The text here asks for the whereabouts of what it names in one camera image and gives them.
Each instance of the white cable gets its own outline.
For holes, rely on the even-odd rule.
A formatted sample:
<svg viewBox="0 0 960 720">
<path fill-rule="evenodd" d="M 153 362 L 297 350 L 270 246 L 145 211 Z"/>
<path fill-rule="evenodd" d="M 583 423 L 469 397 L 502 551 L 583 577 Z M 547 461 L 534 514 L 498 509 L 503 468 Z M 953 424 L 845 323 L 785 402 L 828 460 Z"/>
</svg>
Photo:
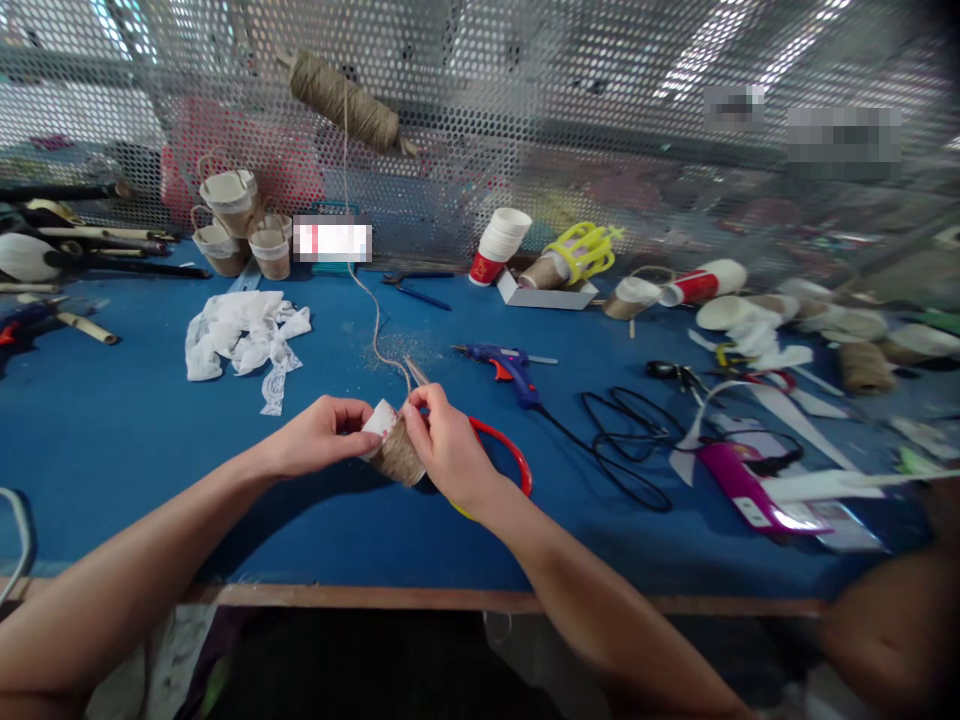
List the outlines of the white cable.
<svg viewBox="0 0 960 720">
<path fill-rule="evenodd" d="M 0 593 L 0 607 L 2 607 L 10 593 L 13 592 L 17 581 L 23 577 L 23 573 L 27 569 L 27 561 L 33 554 L 33 539 L 30 536 L 30 518 L 27 517 L 27 509 L 23 506 L 20 496 L 7 488 L 0 488 L 0 495 L 10 502 L 10 507 L 13 509 L 13 517 L 17 521 L 17 530 L 20 532 L 20 548 L 22 550 L 17 569 L 13 571 L 7 586 Z"/>
<path fill-rule="evenodd" d="M 350 205 L 350 191 L 347 187 L 347 140 L 349 140 L 349 132 L 347 130 L 348 121 L 347 121 L 347 91 L 349 89 L 349 81 L 347 76 L 343 76 L 343 212 L 346 214 L 347 208 Z M 380 348 L 377 347 L 377 339 L 380 337 L 380 303 L 377 301 L 376 296 L 370 292 L 370 289 L 360 282 L 360 278 L 357 277 L 357 274 L 353 270 L 353 263 L 347 263 L 347 270 L 350 271 L 350 277 L 353 278 L 353 281 L 357 283 L 363 291 L 370 296 L 370 299 L 373 300 L 373 304 L 377 307 L 377 320 L 373 326 L 373 352 L 380 359 L 384 365 L 392 365 L 393 367 L 400 370 L 403 374 L 403 379 L 407 381 L 407 397 L 410 397 L 410 393 L 413 392 L 413 387 L 410 383 L 410 373 L 407 372 L 407 369 L 396 360 L 390 360 L 385 358 L 380 354 Z"/>
</svg>

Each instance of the rope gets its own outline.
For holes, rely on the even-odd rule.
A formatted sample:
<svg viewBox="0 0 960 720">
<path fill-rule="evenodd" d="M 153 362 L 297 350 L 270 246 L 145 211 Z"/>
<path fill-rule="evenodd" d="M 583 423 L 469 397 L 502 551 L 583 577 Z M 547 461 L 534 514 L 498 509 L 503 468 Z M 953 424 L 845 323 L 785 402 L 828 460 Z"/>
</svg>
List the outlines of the rope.
<svg viewBox="0 0 960 720">
<path fill-rule="evenodd" d="M 350 139 L 349 120 L 347 119 L 347 118 L 348 118 L 348 113 L 347 113 L 347 97 L 348 97 L 348 95 L 349 95 L 349 86 L 350 86 L 351 83 L 350 83 L 350 81 L 347 79 L 346 76 L 342 76 L 342 77 L 343 77 L 343 118 L 344 118 L 344 124 L 343 124 L 343 209 L 344 209 L 344 213 L 346 213 L 347 208 L 350 207 L 350 188 L 349 188 L 349 186 L 348 186 L 348 184 L 347 184 L 347 141 Z M 412 384 L 411 384 L 411 382 L 410 382 L 410 373 L 407 372 L 407 369 L 406 369 L 401 363 L 397 362 L 396 360 L 391 360 L 390 358 L 385 358 L 383 355 L 381 355 L 381 354 L 380 354 L 380 348 L 377 346 L 377 340 L 378 340 L 379 337 L 380 337 L 380 303 L 377 301 L 376 296 L 375 296 L 372 292 L 370 292 L 370 289 L 369 289 L 366 285 L 364 285 L 362 282 L 360 282 L 360 278 L 358 278 L 356 272 L 354 272 L 353 263 L 352 263 L 352 262 L 348 262 L 348 263 L 347 263 L 347 269 L 350 271 L 350 277 L 353 278 L 353 281 L 354 281 L 357 285 L 359 285 L 361 288 L 363 288 L 363 291 L 364 291 L 367 295 L 370 296 L 370 299 L 373 300 L 373 304 L 374 304 L 374 305 L 376 306 L 376 308 L 377 308 L 377 319 L 376 319 L 376 321 L 374 322 L 374 325 L 373 325 L 373 343 L 371 343 L 371 346 L 373 347 L 373 352 L 374 352 L 374 354 L 377 356 L 377 358 L 379 358 L 380 362 L 382 362 L 384 365 L 392 365 L 393 367 L 395 367 L 395 368 L 397 368 L 398 370 L 400 370 L 400 373 L 403 375 L 403 379 L 407 381 L 407 397 L 410 397 L 410 393 L 413 392 L 413 386 L 412 386 Z"/>
<path fill-rule="evenodd" d="M 397 113 L 305 50 L 297 53 L 290 68 L 290 92 L 345 133 L 347 125 L 352 125 L 353 136 L 381 155 L 397 141 L 400 132 Z"/>
</svg>

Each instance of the blurred label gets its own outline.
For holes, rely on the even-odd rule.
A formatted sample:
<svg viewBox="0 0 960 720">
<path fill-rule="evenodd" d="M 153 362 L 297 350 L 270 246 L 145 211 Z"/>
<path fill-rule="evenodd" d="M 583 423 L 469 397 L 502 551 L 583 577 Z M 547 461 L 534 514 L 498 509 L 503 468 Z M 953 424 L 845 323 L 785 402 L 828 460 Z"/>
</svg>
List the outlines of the blurred label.
<svg viewBox="0 0 960 720">
<path fill-rule="evenodd" d="M 787 164 L 803 180 L 888 180 L 900 174 L 899 108 L 790 108 Z"/>
<path fill-rule="evenodd" d="M 703 89 L 703 127 L 708 131 L 763 129 L 763 88 L 718 85 Z"/>
<path fill-rule="evenodd" d="M 364 215 L 297 215 L 293 257 L 297 262 L 370 262 L 373 225 Z"/>
</svg>

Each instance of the white plastic cup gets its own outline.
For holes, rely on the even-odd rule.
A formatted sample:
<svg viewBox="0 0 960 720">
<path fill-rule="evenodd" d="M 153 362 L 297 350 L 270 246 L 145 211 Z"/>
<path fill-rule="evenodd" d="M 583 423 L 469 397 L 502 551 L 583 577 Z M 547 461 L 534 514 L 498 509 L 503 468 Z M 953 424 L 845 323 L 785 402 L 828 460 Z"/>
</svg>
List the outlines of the white plastic cup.
<svg viewBox="0 0 960 720">
<path fill-rule="evenodd" d="M 492 228 L 503 237 L 523 240 L 523 236 L 527 234 L 532 224 L 533 218 L 525 212 L 513 208 L 497 208 L 487 228 Z"/>
<path fill-rule="evenodd" d="M 492 283 L 504 264 L 520 249 L 523 236 L 533 220 L 529 215 L 513 208 L 499 208 L 490 218 L 483 235 L 480 236 L 480 246 L 473 257 L 473 266 L 470 268 L 470 282 L 480 287 Z"/>
<path fill-rule="evenodd" d="M 681 275 L 663 288 L 660 304 L 676 307 L 739 292 L 747 282 L 747 269 L 735 260 L 714 260 Z"/>
<path fill-rule="evenodd" d="M 762 314 L 764 308 L 735 295 L 714 298 L 697 312 L 697 325 L 704 330 L 731 330 Z"/>
</svg>

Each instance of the pliers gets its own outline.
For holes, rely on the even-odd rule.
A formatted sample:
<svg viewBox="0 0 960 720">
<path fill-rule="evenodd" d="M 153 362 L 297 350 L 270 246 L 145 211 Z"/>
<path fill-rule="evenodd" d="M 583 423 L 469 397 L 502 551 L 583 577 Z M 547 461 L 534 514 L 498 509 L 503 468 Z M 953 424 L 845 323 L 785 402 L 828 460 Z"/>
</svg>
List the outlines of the pliers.
<svg viewBox="0 0 960 720">
<path fill-rule="evenodd" d="M 380 279 L 380 282 L 385 285 L 393 285 L 397 290 L 407 295 L 412 295 L 418 300 L 423 300 L 425 303 L 430 303 L 431 305 L 436 305 L 438 308 L 444 310 L 453 310 L 452 307 L 447 305 L 445 302 L 432 298 L 429 295 L 424 295 L 419 293 L 416 290 L 411 290 L 408 287 L 404 287 L 403 281 L 408 277 L 417 277 L 417 278 L 426 278 L 426 277 L 453 277 L 453 273 L 438 273 L 438 272 L 422 272 L 422 273 L 384 273 L 383 277 Z"/>
</svg>

